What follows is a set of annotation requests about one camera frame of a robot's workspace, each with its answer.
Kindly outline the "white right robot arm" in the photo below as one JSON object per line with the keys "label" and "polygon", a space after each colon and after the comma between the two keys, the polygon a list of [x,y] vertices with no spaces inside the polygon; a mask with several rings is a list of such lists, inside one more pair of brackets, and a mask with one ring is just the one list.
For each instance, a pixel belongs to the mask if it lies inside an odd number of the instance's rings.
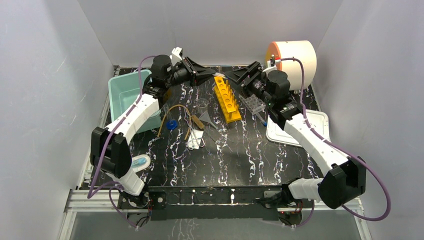
{"label": "white right robot arm", "polygon": [[281,199],[295,207],[302,199],[323,201],[337,209],[366,191],[366,169],[359,160],[347,156],[316,136],[307,125],[304,108],[291,97],[288,75],[277,69],[263,71],[257,61],[225,77],[243,97],[255,95],[265,103],[268,115],[292,136],[313,158],[322,178],[295,178],[282,185]]}

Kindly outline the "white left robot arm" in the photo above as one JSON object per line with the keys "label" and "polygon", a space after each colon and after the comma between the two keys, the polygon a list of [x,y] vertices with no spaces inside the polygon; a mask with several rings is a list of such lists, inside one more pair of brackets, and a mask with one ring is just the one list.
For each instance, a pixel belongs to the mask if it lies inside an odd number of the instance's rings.
{"label": "white left robot arm", "polygon": [[132,169],[129,143],[141,126],[161,109],[170,96],[173,86],[188,82],[199,86],[210,80],[215,70],[204,67],[178,53],[161,54],[152,58],[150,74],[140,80],[140,93],[136,100],[115,121],[106,127],[96,127],[91,133],[90,164],[95,167],[91,184],[96,184],[100,172],[113,179],[113,185],[130,195],[137,208],[149,203],[149,194],[143,191],[145,183]]}

